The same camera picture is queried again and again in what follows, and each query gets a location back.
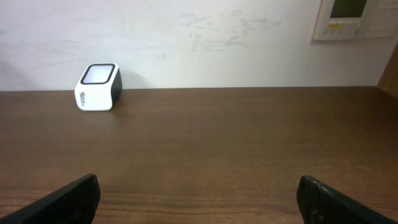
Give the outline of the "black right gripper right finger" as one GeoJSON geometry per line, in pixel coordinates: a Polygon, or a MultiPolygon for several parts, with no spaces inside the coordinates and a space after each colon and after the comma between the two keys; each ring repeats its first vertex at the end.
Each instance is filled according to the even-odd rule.
{"type": "Polygon", "coordinates": [[[297,204],[304,224],[397,224],[310,175],[303,175],[297,204]]]}

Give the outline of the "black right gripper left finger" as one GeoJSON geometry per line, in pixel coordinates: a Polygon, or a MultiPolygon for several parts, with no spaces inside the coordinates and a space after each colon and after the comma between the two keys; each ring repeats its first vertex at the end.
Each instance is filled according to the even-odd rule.
{"type": "Polygon", "coordinates": [[[87,174],[1,218],[9,224],[92,223],[101,197],[97,176],[87,174]]]}

